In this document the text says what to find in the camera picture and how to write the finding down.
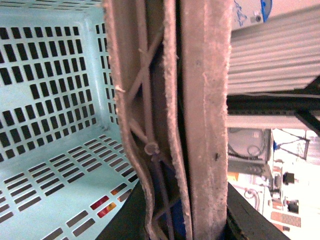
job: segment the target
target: plastic crate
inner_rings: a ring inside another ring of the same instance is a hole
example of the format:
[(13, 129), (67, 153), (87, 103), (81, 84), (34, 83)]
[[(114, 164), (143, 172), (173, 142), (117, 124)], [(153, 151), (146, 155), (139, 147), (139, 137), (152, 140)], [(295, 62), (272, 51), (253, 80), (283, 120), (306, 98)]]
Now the plastic crate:
[(100, 0), (0, 0), (0, 239), (95, 239), (138, 177)]

